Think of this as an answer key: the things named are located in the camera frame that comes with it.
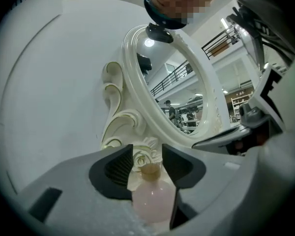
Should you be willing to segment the oval mirror white ornate frame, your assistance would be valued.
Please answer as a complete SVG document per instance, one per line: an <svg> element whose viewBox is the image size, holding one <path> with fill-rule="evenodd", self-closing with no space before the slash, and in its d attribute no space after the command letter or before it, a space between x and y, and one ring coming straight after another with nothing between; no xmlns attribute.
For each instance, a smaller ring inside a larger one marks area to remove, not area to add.
<svg viewBox="0 0 295 236"><path fill-rule="evenodd" d="M230 127L221 84L211 62L200 46L181 30L173 31L173 47L191 64L204 93L204 109L199 126L190 134L179 131L161 111L140 71L137 43L146 35L145 26L131 29L125 36L118 61L107 63L102 71L103 94L109 103L101 148L147 142L191 147Z"/></svg>

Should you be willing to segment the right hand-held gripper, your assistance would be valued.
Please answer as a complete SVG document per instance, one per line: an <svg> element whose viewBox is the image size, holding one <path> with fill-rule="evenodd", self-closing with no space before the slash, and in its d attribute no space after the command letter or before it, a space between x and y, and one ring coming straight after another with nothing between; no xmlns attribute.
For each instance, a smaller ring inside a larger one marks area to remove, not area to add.
<svg viewBox="0 0 295 236"><path fill-rule="evenodd" d="M218 154L238 155L240 150L244 149L243 139L252 134L252 129L267 121L271 121L279 131L284 131L282 117L269 95L274 90L273 84L277 84L281 79L282 74L269 66L262 74L250 99L239 107L242 125L236 125L213 137L196 142L192 148Z"/></svg>

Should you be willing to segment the white display shelf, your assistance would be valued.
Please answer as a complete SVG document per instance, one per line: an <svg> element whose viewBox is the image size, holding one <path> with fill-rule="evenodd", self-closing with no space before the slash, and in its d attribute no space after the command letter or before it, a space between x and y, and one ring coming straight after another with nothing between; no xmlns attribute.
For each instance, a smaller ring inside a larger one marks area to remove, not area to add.
<svg viewBox="0 0 295 236"><path fill-rule="evenodd" d="M239 107L242 104L247 103L252 95L253 95L253 92L250 92L248 94L242 94L241 96L231 98L233 114L230 115L230 117L231 117L232 123L240 121L241 117L240 117L240 113L239 113Z"/></svg>

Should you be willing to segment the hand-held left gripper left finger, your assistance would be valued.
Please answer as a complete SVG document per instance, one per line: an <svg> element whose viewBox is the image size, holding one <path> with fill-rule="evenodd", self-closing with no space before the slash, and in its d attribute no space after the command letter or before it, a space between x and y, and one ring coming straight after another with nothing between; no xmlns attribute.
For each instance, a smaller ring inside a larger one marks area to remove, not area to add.
<svg viewBox="0 0 295 236"><path fill-rule="evenodd" d="M138 236L127 189L132 145L63 161L18 195L37 236Z"/></svg>

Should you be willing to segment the black railing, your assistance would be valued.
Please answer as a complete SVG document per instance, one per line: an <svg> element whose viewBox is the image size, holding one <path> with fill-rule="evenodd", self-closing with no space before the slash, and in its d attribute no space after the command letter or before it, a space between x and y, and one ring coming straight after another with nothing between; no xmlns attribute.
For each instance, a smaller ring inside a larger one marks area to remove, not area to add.
<svg viewBox="0 0 295 236"><path fill-rule="evenodd" d="M202 50L206 57L211 60L238 42L240 42L239 34L233 26L230 26L207 42Z"/></svg>

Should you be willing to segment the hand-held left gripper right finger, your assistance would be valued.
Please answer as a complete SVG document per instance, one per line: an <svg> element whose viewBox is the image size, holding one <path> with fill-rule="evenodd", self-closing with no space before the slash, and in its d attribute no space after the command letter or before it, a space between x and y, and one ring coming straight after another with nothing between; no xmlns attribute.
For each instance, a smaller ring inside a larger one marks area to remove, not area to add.
<svg viewBox="0 0 295 236"><path fill-rule="evenodd" d="M258 147L241 157L163 144L163 166L176 187L170 229L236 231L258 156Z"/></svg>

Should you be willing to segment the person's grey shirt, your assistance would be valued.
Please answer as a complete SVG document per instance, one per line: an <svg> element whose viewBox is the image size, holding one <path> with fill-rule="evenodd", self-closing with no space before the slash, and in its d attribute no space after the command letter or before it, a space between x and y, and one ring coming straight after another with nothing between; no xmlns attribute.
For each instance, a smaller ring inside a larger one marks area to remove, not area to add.
<svg viewBox="0 0 295 236"><path fill-rule="evenodd" d="M286 67L295 60L295 0L236 0L227 17L259 69L266 64L266 47Z"/></svg>

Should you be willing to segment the pink round bottle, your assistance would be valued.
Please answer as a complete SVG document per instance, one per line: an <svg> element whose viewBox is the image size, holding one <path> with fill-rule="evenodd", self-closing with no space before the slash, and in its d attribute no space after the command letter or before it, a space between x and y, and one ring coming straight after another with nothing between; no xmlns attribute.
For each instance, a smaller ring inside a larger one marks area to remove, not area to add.
<svg viewBox="0 0 295 236"><path fill-rule="evenodd" d="M143 182L132 192L132 205L147 224L167 222L171 219L176 188L161 179L161 168L154 163L140 168Z"/></svg>

